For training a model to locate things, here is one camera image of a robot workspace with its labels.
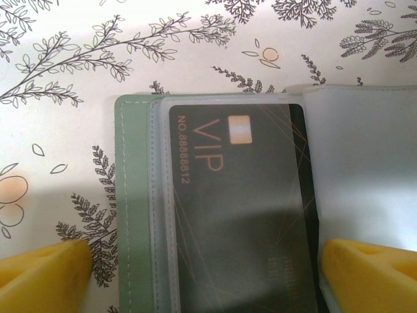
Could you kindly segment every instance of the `leaf pattern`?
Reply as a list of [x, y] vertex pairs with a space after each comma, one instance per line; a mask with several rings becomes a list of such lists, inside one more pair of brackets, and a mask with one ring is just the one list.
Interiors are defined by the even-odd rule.
[[103, 150], [98, 145], [93, 146], [93, 162], [99, 168], [96, 168], [95, 171], [99, 176], [104, 176], [105, 178], [99, 178], [106, 191], [107, 198], [109, 200], [109, 205], [112, 209], [116, 208], [116, 188], [115, 188], [115, 164], [112, 163], [109, 167], [109, 158], [104, 154]]
[[358, 0], [340, 0], [347, 8], [352, 8], [357, 4]]
[[267, 61], [267, 60], [260, 59], [259, 62], [261, 62], [263, 65], [265, 65], [267, 67], [280, 68], [277, 64], [274, 64], [273, 62], [270, 62], [270, 61]]
[[91, 205], [90, 201], [79, 194], [71, 196], [75, 210], [85, 223], [84, 230], [77, 230], [76, 226], [58, 222], [57, 234], [62, 241], [84, 239], [89, 242], [93, 254], [93, 273], [99, 287], [109, 287], [117, 269], [117, 230], [109, 230], [116, 211], [99, 210], [99, 205]]
[[[192, 43], [205, 41], [225, 46], [236, 33], [233, 20], [219, 14], [202, 16], [200, 25], [196, 28], [187, 28], [186, 22], [191, 19], [187, 14], [188, 12], [178, 13], [176, 18], [168, 17], [167, 20], [160, 18], [159, 23], [149, 24], [150, 34], [138, 32], [128, 40], [117, 36], [123, 32], [119, 24], [124, 19], [119, 15], [106, 23], [93, 26], [95, 31], [93, 40], [84, 45], [73, 43], [66, 31], [58, 32], [49, 39], [44, 38], [42, 42], [33, 44], [33, 49], [38, 52], [37, 59], [33, 60], [24, 54], [21, 63], [16, 64], [16, 68], [25, 74], [25, 77], [20, 83], [0, 95], [0, 104], [11, 104], [19, 108], [20, 104], [27, 104], [29, 98], [40, 100], [48, 97], [59, 105], [68, 100], [73, 106], [78, 107], [83, 101], [72, 90], [72, 84], [63, 87], [59, 82], [52, 81], [46, 85], [39, 85], [38, 79], [60, 72], [73, 74], [79, 70], [95, 71], [103, 68], [109, 70], [118, 82], [123, 82], [133, 70], [129, 67], [132, 60], [118, 61], [111, 51], [116, 46], [125, 46], [129, 54], [142, 51], [145, 57], [157, 63], [174, 60], [173, 55], [177, 50], [165, 49], [167, 40], [178, 42], [179, 36], [188, 34]], [[72, 52], [72, 55], [62, 57], [63, 54], [67, 55], [64, 52]]]
[[[229, 72], [228, 70], [222, 70], [220, 67], [212, 67], [219, 74], [225, 74], [226, 77], [230, 78], [231, 82], [238, 82], [238, 88], [244, 88], [244, 93], [260, 93], [262, 92], [262, 82], [257, 80], [255, 85], [253, 85], [253, 80], [251, 78], [245, 79], [241, 75], [236, 75], [235, 72]], [[275, 90], [273, 85], [270, 85], [266, 93], [273, 93]]]
[[161, 87], [161, 84], [158, 83], [156, 80], [152, 83], [152, 85], [149, 86], [149, 88], [154, 89], [153, 92], [151, 92], [152, 95], [169, 95], [169, 91], [164, 91], [164, 88]]
[[317, 67], [315, 66], [314, 62], [310, 60], [310, 58], [305, 54], [302, 54], [301, 57], [304, 60], [304, 62], [306, 62], [307, 67], [310, 69], [310, 73], [313, 74], [310, 76], [310, 78], [317, 82], [313, 85], [324, 85], [326, 83], [326, 78], [321, 78], [321, 72], [317, 70]]
[[1, 172], [0, 172], [0, 176], [10, 172], [11, 170], [13, 170], [19, 163], [13, 163], [13, 164], [9, 164], [8, 166], [4, 167]]
[[242, 51], [242, 53], [247, 55], [248, 57], [259, 57], [259, 54], [253, 51]]
[[317, 25], [316, 14], [321, 20], [332, 21], [336, 6], [332, 0], [276, 0], [272, 5], [278, 19], [281, 21], [300, 21], [303, 28], [311, 29]]
[[6, 50], [7, 46], [18, 46], [20, 39], [32, 31], [32, 24], [36, 20], [28, 16], [32, 9], [35, 13], [41, 10], [50, 11], [50, 0], [1, 0], [0, 1], [0, 59], [10, 62], [12, 50]]
[[62, 173], [63, 171], [66, 170], [66, 168], [68, 167], [68, 164], [59, 164], [56, 165], [56, 167], [54, 167], [51, 171], [51, 174], [59, 174]]
[[45, 152], [37, 143], [32, 144], [32, 152], [40, 157], [45, 156]]
[[5, 236], [5, 238], [7, 239], [11, 239], [12, 236], [10, 234], [10, 232], [7, 230], [7, 228], [5, 228], [4, 226], [1, 226], [1, 233], [3, 234], [3, 236]]
[[[415, 13], [402, 15], [401, 18], [417, 19], [417, 6], [409, 5], [408, 8]], [[351, 35], [344, 38], [340, 46], [346, 51], [341, 56], [348, 57], [369, 49], [362, 56], [362, 59], [366, 60], [384, 50], [387, 52], [386, 57], [401, 57], [399, 60], [401, 63], [410, 61], [417, 55], [417, 29], [408, 31], [394, 31], [393, 29], [394, 25], [384, 20], [363, 20], [356, 24], [354, 32], [364, 34], [364, 36]]]
[[391, 1], [385, 1], [385, 5], [389, 8], [395, 8], [396, 7], [395, 3], [391, 2]]
[[228, 11], [235, 20], [239, 23], [246, 24], [255, 12], [256, 5], [265, 2], [265, 0], [207, 0], [206, 4], [223, 3], [224, 8]]

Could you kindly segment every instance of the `green leather cover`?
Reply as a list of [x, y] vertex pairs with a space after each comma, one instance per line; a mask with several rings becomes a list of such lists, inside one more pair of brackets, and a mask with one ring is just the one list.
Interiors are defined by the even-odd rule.
[[161, 95], [115, 104], [116, 193], [121, 312], [154, 312], [148, 202], [148, 110]]

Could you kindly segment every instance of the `patterned tablecloth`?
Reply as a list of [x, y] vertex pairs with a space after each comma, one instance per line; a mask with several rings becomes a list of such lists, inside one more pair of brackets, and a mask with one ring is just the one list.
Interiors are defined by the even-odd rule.
[[118, 312], [113, 104], [410, 85], [416, 0], [0, 0], [0, 258], [85, 238]]

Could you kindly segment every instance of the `black card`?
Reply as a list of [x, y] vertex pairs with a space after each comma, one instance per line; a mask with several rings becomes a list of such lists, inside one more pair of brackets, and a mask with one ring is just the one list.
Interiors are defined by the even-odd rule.
[[301, 107], [174, 106], [169, 120], [182, 312], [317, 312]]

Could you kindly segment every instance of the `orange fruit illustration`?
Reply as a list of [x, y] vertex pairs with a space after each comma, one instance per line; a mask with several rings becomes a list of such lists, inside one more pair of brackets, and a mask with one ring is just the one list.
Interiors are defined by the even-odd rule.
[[279, 57], [278, 51], [276, 51], [274, 48], [267, 48], [263, 50], [262, 56], [267, 61], [276, 61]]
[[0, 180], [0, 206], [13, 203], [21, 199], [27, 192], [29, 185], [22, 176], [9, 176]]
[[0, 206], [0, 224], [13, 227], [23, 220], [25, 212], [18, 204], [6, 204]]

